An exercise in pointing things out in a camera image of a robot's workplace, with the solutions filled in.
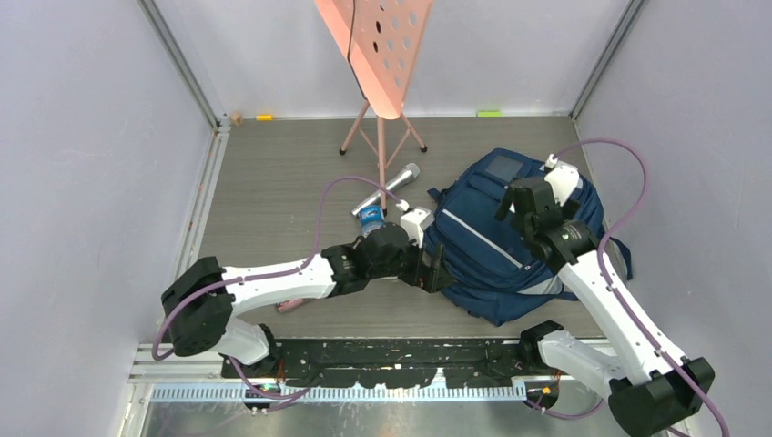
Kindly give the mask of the navy blue student backpack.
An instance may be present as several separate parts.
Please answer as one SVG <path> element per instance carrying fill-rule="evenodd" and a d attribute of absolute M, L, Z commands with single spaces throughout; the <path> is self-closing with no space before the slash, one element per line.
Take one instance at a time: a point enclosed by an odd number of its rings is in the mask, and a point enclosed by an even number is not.
<path fill-rule="evenodd" d="M 510 225 L 494 217 L 507 183 L 544 174 L 543 162 L 496 148 L 449 187 L 428 191 L 435 207 L 423 246 L 428 253 L 443 247 L 443 265 L 454 278 L 441 293 L 494 326 L 517 320 L 553 299 L 577 299 L 530 254 Z"/>

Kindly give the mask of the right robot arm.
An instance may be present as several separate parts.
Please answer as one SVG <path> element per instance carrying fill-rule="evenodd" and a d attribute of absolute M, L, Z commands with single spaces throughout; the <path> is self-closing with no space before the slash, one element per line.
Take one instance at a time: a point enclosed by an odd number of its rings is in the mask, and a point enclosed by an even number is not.
<path fill-rule="evenodd" d="M 630 436 L 652 436 L 715 406 L 715 379 L 704 358 L 689 359 L 646 316 L 605 259 L 601 240 L 564 210 L 575 184 L 515 178 L 495 217 L 509 219 L 523 245 L 568 286 L 593 316 L 615 355 L 574 338 L 553 322 L 526 332 L 520 362 L 531 373 L 568 373 L 601 396 Z"/>

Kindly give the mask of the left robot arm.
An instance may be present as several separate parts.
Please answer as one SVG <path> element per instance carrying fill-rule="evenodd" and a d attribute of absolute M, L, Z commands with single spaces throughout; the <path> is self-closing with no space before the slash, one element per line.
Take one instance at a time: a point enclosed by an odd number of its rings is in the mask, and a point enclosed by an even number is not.
<path fill-rule="evenodd" d="M 222 267 L 214 257 L 197 260 L 161 295 L 165 319 L 155 339 L 157 361 L 170 352 L 190 357 L 205 351 L 270 376 L 279 353 L 269 329 L 250 325 L 240 314 L 288 300 L 324 300 L 364 290 L 376 279 L 395 278 L 435 293 L 453 284 L 444 253 L 425 255 L 417 239 L 388 223 L 351 243 L 330 246 L 308 259 L 253 268 Z"/>

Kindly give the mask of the silver microphone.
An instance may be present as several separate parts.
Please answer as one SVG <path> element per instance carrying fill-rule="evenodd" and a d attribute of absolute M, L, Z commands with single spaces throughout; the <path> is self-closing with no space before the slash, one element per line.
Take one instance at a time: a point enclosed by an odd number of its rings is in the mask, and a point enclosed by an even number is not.
<path fill-rule="evenodd" d="M 393 178 L 386 182 L 386 189 L 392 193 L 396 193 L 399 189 L 412 183 L 419 175 L 421 171 L 417 164 L 409 163 L 405 165 Z M 354 209 L 350 211 L 350 214 L 356 218 L 358 214 L 367 207 L 379 204 L 383 192 L 376 189 L 369 197 L 360 202 Z"/>

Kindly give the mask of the pink music stand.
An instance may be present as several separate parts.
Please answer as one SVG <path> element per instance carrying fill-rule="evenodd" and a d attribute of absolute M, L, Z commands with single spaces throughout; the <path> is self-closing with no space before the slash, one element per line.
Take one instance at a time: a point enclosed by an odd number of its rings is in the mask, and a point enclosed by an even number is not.
<path fill-rule="evenodd" d="M 363 98 L 339 154 L 345 155 L 354 136 L 361 134 L 377 157 L 384 185 L 386 170 L 408 137 L 421 152 L 428 150 L 403 107 L 433 1 L 315 0 L 314 5 Z"/>

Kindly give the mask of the small wooden block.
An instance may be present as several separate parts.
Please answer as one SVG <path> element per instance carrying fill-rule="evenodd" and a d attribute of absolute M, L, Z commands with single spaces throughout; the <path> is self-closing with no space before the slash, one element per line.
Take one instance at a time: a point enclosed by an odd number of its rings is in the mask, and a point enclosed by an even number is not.
<path fill-rule="evenodd" d="M 233 126 L 241 126 L 244 122 L 244 117 L 241 112 L 234 111 L 229 114 L 229 120 Z"/>

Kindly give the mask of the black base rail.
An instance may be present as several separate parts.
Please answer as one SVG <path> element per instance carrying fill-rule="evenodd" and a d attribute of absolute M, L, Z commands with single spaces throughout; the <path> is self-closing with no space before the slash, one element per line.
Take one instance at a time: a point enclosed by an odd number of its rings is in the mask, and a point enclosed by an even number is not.
<path fill-rule="evenodd" d="M 266 364 L 244 365 L 250 378 L 274 378 L 292 388 L 374 389 L 428 386 L 442 376 L 451 389 L 498 388 L 514 377 L 557 370 L 526 360 L 516 340 L 505 339 L 279 339 Z"/>

